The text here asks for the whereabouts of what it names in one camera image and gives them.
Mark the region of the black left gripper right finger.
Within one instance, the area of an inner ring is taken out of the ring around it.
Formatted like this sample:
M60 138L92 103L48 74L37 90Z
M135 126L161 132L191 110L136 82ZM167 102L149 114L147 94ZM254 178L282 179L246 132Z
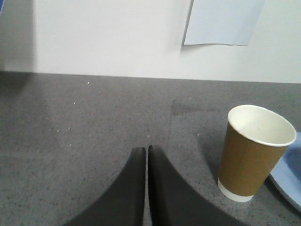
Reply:
M148 148L148 193L154 226L244 225L195 191L159 145Z

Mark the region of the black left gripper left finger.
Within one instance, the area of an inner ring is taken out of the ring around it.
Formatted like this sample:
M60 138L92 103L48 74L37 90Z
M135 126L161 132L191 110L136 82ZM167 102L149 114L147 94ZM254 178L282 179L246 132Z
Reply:
M112 185L66 226L141 226L145 199L146 150L136 147Z

